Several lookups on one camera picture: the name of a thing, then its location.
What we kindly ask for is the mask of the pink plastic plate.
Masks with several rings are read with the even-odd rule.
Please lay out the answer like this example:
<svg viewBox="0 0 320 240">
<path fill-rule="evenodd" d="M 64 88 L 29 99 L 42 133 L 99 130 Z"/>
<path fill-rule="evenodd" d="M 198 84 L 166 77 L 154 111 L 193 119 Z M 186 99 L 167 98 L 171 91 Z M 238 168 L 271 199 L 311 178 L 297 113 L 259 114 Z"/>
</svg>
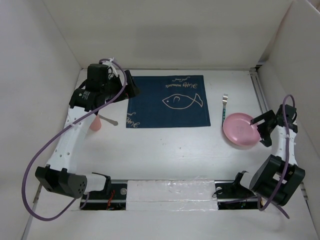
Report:
<svg viewBox="0 0 320 240">
<path fill-rule="evenodd" d="M 251 147 L 260 141 L 257 126 L 251 124 L 252 116 L 246 113 L 232 113 L 223 122 L 223 133 L 233 144 Z"/>
</svg>

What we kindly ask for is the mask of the dark blue cloth placemat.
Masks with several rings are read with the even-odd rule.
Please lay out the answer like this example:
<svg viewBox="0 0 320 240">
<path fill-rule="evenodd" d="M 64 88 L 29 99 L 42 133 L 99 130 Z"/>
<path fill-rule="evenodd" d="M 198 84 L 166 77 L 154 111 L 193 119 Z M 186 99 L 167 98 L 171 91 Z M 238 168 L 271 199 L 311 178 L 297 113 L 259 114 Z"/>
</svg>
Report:
<svg viewBox="0 0 320 240">
<path fill-rule="evenodd" d="M 126 127 L 193 128 L 211 125 L 203 75 L 134 76 Z"/>
</svg>

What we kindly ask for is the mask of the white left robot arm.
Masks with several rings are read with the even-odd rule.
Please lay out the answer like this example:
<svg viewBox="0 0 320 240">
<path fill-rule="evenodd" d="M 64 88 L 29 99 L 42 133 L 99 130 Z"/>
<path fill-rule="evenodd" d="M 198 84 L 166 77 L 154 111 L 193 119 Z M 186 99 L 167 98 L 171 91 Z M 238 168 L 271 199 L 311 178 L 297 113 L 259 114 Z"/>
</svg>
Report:
<svg viewBox="0 0 320 240">
<path fill-rule="evenodd" d="M 100 198 L 111 194 L 111 178 L 100 173 L 77 174 L 78 152 L 87 132 L 105 103 L 133 98 L 139 94 L 129 70 L 124 71 L 126 85 L 111 64 L 90 64 L 86 80 L 74 90 L 64 132 L 44 167 L 37 167 L 35 177 L 51 193 L 79 199 L 95 192 Z"/>
</svg>

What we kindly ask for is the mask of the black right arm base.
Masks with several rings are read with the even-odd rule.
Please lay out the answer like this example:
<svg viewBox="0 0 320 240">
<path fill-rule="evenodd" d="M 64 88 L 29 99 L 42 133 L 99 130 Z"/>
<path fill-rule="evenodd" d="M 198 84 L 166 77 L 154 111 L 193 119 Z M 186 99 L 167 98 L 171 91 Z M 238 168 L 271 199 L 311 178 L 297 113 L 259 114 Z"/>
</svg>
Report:
<svg viewBox="0 0 320 240">
<path fill-rule="evenodd" d="M 215 180 L 212 198 L 218 210 L 257 210 L 258 198 L 240 184 L 245 171 L 238 172 L 234 180 Z"/>
</svg>

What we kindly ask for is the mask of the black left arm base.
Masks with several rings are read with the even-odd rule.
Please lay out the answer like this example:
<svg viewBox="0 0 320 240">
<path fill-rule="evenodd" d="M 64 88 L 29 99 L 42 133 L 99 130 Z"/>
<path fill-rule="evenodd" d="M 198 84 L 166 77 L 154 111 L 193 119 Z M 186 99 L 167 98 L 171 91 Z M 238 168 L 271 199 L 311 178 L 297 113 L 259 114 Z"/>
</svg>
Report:
<svg viewBox="0 0 320 240">
<path fill-rule="evenodd" d="M 84 211 L 124 211 L 127 203 L 128 182 L 112 180 L 107 193 L 103 191 L 89 192 L 89 198 L 84 194 L 80 200 L 80 210 Z"/>
</svg>

